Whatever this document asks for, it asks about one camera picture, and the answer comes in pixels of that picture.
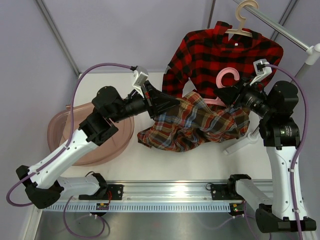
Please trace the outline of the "red black plaid shirt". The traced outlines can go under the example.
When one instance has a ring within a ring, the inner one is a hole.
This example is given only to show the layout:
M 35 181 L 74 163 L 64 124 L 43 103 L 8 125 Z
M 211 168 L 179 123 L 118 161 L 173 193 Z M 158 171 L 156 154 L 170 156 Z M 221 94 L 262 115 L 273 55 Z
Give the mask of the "red black plaid shirt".
M 261 33 L 250 31 L 251 37 L 226 32 L 232 25 L 218 21 L 214 28 L 185 35 L 169 62 L 162 80 L 162 92 L 181 97 L 188 81 L 206 99 L 214 99 L 216 77 L 225 68 L 234 68 L 240 78 L 256 75 L 253 63 L 266 59 L 279 65 L 284 49 Z

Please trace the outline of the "brown multicolour plaid shirt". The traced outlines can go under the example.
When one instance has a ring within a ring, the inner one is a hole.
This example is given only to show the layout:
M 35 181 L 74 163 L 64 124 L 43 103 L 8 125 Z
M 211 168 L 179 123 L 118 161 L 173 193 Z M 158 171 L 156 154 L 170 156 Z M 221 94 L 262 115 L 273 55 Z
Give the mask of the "brown multicolour plaid shirt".
M 137 134 L 138 143 L 177 153 L 193 150 L 204 143 L 222 143 L 246 135 L 250 125 L 247 107 L 206 104 L 192 91 L 180 104 L 158 116 L 154 124 Z

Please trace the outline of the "beige plastic hanger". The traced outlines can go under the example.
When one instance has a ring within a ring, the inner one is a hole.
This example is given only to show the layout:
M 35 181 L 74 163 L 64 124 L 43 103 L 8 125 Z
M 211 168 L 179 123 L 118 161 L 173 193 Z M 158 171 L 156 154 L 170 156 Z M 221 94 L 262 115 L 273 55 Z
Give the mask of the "beige plastic hanger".
M 237 29 L 227 29 L 225 31 L 226 34 L 240 35 L 249 38 L 253 37 L 251 32 L 243 30 L 247 19 L 241 16 L 241 10 L 246 6 L 251 6 L 257 10 L 259 9 L 259 5 L 255 0 L 244 0 L 241 3 L 239 3 L 235 10 L 235 17 L 239 21 L 239 26 Z

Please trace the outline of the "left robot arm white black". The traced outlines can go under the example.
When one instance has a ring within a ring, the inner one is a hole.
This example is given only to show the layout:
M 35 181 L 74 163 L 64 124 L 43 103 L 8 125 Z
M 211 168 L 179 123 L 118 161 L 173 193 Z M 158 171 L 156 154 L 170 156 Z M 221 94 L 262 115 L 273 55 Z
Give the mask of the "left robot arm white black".
M 38 209 L 72 196 L 78 196 L 80 200 L 103 199 L 108 184 L 101 174 L 65 178 L 62 173 L 116 134 L 119 129 L 115 123 L 144 112 L 154 119 L 179 103 L 177 98 L 160 92 L 149 81 L 143 84 L 142 94 L 127 98 L 122 98 L 113 86 L 101 88 L 92 100 L 92 113 L 65 143 L 37 164 L 16 169 L 27 197 Z

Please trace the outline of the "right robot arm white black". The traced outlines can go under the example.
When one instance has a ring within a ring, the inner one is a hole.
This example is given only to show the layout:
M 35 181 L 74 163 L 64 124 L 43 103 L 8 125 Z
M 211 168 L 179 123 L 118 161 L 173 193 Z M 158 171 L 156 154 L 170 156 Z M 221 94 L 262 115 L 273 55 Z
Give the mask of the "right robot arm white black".
M 245 175 L 231 175 L 226 192 L 240 196 L 255 211 L 256 224 L 262 233 L 310 232 L 316 221 L 308 217 L 295 154 L 301 146 L 300 131 L 291 115 L 297 105 L 298 88 L 288 81 L 278 81 L 266 94 L 258 83 L 243 80 L 236 85 L 216 89 L 215 94 L 229 107 L 248 107 L 261 119 L 259 134 L 263 139 L 271 167 L 273 197 L 268 198 Z

